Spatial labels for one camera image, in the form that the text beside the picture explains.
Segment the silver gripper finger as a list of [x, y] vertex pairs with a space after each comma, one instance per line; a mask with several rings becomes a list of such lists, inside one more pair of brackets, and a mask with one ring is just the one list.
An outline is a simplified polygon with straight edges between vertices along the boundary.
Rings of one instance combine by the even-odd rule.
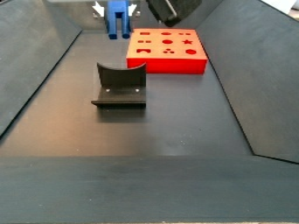
[[96, 11], [96, 13], [104, 17], [106, 15], [106, 8], [99, 4], [99, 3], [95, 3], [95, 5], [92, 6], [94, 10]]

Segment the silver red gripper finger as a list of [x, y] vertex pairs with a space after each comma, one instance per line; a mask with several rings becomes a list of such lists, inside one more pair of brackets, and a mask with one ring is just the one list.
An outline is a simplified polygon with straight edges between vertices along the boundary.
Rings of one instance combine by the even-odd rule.
[[142, 15], [142, 12], [137, 9], [137, 4], [135, 3], [131, 3], [130, 6], [129, 6], [129, 16], [133, 17], [141, 17]]

